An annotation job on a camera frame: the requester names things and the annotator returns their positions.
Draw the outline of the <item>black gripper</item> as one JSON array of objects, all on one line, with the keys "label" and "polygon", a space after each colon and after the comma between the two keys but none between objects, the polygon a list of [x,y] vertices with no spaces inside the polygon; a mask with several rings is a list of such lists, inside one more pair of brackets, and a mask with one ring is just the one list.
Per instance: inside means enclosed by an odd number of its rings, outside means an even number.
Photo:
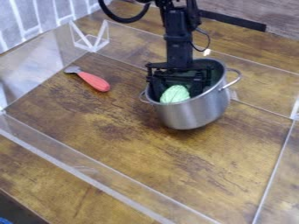
[{"label": "black gripper", "polygon": [[155,101],[166,89],[174,85],[191,85],[190,96],[195,97],[203,93],[205,87],[211,84],[213,67],[206,66],[193,56],[193,51],[203,52],[193,43],[193,36],[183,35],[173,37],[165,36],[167,61],[159,63],[147,63],[146,80],[153,90]]}]

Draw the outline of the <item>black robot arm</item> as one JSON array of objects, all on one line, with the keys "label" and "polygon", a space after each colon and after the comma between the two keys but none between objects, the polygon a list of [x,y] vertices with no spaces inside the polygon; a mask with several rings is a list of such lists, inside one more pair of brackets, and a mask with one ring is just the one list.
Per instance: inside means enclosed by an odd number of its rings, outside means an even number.
[{"label": "black robot arm", "polygon": [[185,6],[175,6],[173,0],[157,0],[163,20],[166,41],[166,62],[146,65],[147,82],[154,100],[169,103],[179,96],[171,95],[175,88],[182,89],[189,98],[199,95],[211,84],[213,67],[206,66],[193,57],[193,51],[203,52],[193,43],[193,33],[210,35],[199,29],[202,13],[197,0],[187,0]]}]

